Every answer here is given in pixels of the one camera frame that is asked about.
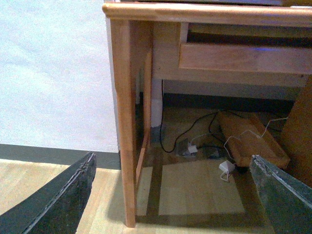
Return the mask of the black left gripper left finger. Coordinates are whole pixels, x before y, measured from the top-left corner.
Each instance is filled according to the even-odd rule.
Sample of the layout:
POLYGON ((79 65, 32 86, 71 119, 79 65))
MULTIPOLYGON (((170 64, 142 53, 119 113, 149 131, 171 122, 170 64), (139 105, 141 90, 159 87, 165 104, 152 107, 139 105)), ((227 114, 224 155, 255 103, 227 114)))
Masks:
POLYGON ((0 216, 2 234, 74 234, 91 194, 96 155, 88 152, 0 216))

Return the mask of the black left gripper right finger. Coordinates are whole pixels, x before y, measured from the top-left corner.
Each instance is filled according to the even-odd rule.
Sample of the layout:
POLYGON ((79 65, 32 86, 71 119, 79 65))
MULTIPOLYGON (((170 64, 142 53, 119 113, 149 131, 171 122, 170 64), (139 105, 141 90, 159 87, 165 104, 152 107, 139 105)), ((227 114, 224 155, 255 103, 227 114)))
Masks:
POLYGON ((259 155, 250 171, 257 194, 277 234, 312 232, 312 189, 259 155))

